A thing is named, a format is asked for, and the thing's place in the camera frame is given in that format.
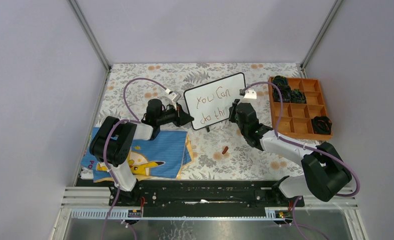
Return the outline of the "small whiteboard black frame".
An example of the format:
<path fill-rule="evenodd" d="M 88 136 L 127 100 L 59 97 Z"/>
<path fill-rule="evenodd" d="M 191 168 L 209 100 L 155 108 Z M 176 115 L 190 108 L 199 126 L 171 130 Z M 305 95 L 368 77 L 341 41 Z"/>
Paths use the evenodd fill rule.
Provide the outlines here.
<path fill-rule="evenodd" d="M 191 117 L 192 129 L 200 130 L 229 118 L 229 108 L 242 99 L 246 87 L 244 73 L 239 72 L 184 91 L 184 100 Z"/>

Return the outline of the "dark red marker cap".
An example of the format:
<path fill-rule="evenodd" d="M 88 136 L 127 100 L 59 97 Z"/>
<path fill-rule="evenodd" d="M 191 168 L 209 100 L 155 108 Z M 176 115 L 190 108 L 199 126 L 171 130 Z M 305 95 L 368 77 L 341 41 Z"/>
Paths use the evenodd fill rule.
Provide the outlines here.
<path fill-rule="evenodd" d="M 228 149 L 229 149 L 229 147 L 226 146 L 226 147 L 223 149 L 222 154 L 225 155 L 225 154 L 227 153 Z"/>

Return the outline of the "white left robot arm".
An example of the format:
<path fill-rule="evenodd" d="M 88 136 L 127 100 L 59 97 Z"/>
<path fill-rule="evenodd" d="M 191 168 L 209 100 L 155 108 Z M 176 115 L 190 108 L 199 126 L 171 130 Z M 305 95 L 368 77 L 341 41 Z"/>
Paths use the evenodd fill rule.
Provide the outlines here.
<path fill-rule="evenodd" d="M 121 192 L 125 204 L 135 205 L 140 193 L 136 182 L 149 177 L 175 179 L 184 164 L 192 161 L 188 134 L 161 130 L 165 124 L 182 127 L 193 121 L 179 103 L 163 105 L 148 101 L 140 123 L 108 116 L 91 140 L 89 152 L 98 161 L 97 169 L 107 171 Z"/>

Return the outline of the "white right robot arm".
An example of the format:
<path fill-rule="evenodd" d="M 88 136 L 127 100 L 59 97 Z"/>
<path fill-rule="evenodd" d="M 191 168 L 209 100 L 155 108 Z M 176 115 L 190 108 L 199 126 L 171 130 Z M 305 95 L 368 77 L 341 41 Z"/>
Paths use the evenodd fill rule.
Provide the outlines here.
<path fill-rule="evenodd" d="M 285 176 L 275 183 L 272 201 L 286 205 L 291 198 L 307 194 L 328 202 L 351 180 L 352 174 L 343 166 L 333 145 L 305 144 L 276 133 L 259 122 L 251 103 L 236 99 L 229 109 L 229 121 L 236 123 L 246 142 L 253 148 L 282 156 L 303 169 L 300 176 Z"/>

